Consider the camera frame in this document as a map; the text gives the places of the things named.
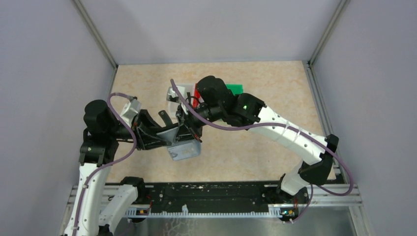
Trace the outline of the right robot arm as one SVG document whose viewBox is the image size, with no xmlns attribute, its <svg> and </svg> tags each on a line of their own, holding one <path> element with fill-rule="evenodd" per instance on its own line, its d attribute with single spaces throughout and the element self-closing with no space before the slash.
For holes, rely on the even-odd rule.
<svg viewBox="0 0 417 236">
<path fill-rule="evenodd" d="M 247 130 L 278 142 L 302 159 L 283 176 L 277 190 L 279 194 L 294 196 L 310 184 L 322 186 L 326 183 L 338 137 L 308 132 L 283 118 L 259 98 L 248 93 L 234 95 L 222 79 L 212 75 L 196 85 L 204 102 L 199 108 L 191 107 L 175 81 L 170 82 L 186 113 L 184 124 L 192 132 L 204 125 L 224 131 Z"/>
</svg>

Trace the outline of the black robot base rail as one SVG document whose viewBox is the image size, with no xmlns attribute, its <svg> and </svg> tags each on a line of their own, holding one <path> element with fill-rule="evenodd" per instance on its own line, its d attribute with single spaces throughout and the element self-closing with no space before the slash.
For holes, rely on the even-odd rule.
<svg viewBox="0 0 417 236">
<path fill-rule="evenodd" d="M 140 199 L 128 207 L 133 220 L 163 217 L 298 217 L 309 202 L 306 188 L 293 197 L 278 195 L 279 181 L 148 183 Z"/>
</svg>

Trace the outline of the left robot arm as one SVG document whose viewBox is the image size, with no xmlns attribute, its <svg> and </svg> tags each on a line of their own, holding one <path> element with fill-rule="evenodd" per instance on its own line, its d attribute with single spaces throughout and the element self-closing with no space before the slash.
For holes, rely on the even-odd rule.
<svg viewBox="0 0 417 236">
<path fill-rule="evenodd" d="M 122 113 L 115 114 L 108 102 L 94 100 L 85 107 L 83 143 L 80 147 L 80 176 L 74 207 L 65 236 L 113 236 L 132 204 L 151 205 L 149 191 L 140 177 L 125 177 L 105 208 L 102 197 L 106 179 L 114 165 L 119 142 L 132 142 L 134 150 L 151 150 L 172 144 L 157 135 L 163 128 L 131 97 Z"/>
</svg>

